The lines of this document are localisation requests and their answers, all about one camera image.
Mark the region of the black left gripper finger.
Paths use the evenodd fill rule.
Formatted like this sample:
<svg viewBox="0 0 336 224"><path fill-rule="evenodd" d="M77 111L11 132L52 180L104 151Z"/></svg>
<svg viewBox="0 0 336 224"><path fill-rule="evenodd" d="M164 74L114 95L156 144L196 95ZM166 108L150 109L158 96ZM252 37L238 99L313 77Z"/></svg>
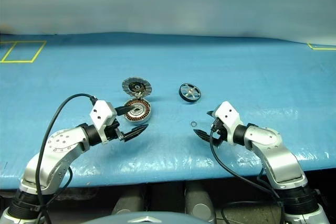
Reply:
<svg viewBox="0 0 336 224"><path fill-rule="evenodd" d="M134 108L135 106L132 106L132 105L124 105L124 106L119 106L115 108L115 111L117 115L124 115L130 112L131 110L133 110Z"/></svg>
<svg viewBox="0 0 336 224"><path fill-rule="evenodd" d="M138 125L134 127L130 132L123 133L121 132L121 141L127 142L137 136L139 136L143 131L146 130L148 126L147 125Z"/></svg>

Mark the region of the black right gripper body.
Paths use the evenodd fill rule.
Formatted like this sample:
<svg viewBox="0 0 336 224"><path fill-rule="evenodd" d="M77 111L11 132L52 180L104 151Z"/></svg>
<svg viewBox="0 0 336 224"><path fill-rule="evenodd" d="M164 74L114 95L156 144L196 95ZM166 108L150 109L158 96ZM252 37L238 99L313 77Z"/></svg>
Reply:
<svg viewBox="0 0 336 224"><path fill-rule="evenodd" d="M210 144L219 147L223 142L227 141L227 130L219 118L216 118L211 126Z"/></svg>

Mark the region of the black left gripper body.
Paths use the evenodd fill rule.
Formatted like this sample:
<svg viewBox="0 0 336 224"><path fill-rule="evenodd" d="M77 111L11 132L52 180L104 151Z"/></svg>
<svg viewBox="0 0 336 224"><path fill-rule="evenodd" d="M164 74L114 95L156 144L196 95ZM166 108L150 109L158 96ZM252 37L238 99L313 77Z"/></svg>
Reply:
<svg viewBox="0 0 336 224"><path fill-rule="evenodd" d="M120 123L117 119L114 119L112 124L108 125L104 129L105 136L108 141L119 139L120 141L124 140L123 133L119 130Z"/></svg>

